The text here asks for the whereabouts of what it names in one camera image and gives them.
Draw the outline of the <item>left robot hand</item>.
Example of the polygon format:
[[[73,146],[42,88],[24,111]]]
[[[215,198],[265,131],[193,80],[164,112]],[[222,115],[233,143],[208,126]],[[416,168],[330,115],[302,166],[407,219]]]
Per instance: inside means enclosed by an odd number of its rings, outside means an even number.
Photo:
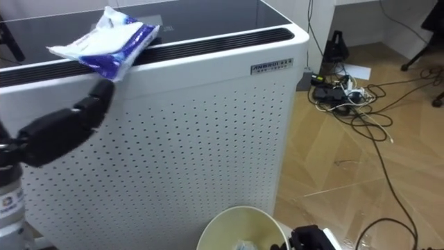
[[[19,162],[41,167],[86,142],[108,113],[115,85],[101,80],[72,108],[63,108],[35,119],[17,134]]]

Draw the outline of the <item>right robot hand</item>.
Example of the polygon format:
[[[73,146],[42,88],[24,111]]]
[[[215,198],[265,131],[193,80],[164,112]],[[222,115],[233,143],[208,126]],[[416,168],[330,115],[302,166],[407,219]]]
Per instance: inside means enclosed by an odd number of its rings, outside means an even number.
[[[342,250],[329,228],[313,224],[295,229],[282,227],[282,230],[286,239],[282,244],[272,244],[270,250]]]

